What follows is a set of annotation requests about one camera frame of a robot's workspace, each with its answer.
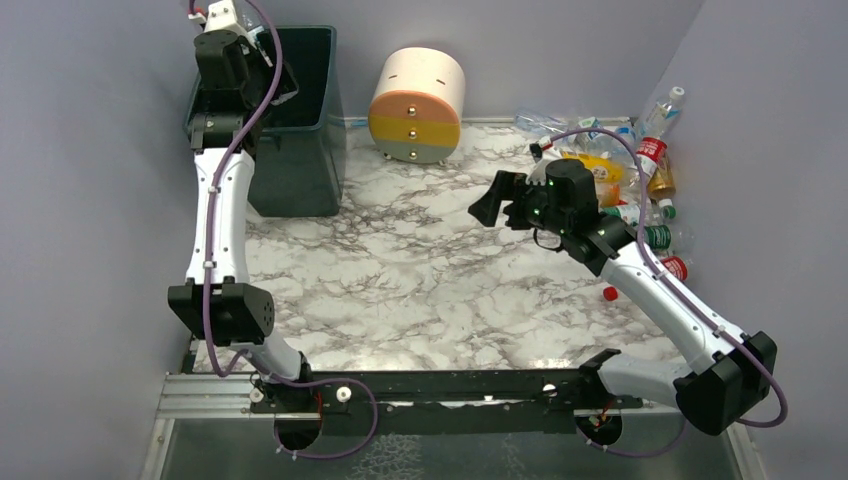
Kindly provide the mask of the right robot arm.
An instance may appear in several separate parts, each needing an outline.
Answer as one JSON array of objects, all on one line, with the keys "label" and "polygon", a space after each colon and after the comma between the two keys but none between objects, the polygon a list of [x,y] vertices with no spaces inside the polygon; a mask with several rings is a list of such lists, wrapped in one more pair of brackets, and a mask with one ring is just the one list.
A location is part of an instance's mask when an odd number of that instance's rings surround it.
[{"label": "right robot arm", "polygon": [[603,212],[593,175],[580,161],[548,163],[540,183],[500,170],[468,212],[485,227],[504,214],[512,230],[557,235],[562,251],[633,301],[684,358],[598,355],[589,375],[606,393],[675,407],[702,433],[718,435],[772,392],[775,341],[763,331],[750,335],[710,309],[643,248],[633,227]]}]

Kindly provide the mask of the orange drink bottle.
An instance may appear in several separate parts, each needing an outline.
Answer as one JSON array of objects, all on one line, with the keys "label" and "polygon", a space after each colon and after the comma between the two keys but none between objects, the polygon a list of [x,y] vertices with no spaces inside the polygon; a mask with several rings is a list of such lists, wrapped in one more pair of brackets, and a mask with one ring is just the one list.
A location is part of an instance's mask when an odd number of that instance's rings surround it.
[{"label": "orange drink bottle", "polygon": [[621,187],[618,183],[596,182],[594,187],[600,208],[611,208],[620,204]]}]

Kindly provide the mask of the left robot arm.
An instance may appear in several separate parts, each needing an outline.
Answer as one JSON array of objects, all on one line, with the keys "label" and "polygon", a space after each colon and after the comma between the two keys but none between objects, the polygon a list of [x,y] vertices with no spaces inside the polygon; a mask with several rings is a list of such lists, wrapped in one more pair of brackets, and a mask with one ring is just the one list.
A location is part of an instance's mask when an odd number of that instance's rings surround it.
[{"label": "left robot arm", "polygon": [[260,121],[287,72],[277,30],[265,35],[271,59],[228,30],[194,40],[199,80],[188,128],[198,186],[195,238],[184,280],[169,287],[167,301],[204,342],[216,375],[229,376],[245,360],[264,379],[293,385],[307,381],[307,361],[275,333],[273,297],[250,283],[246,261]]}]

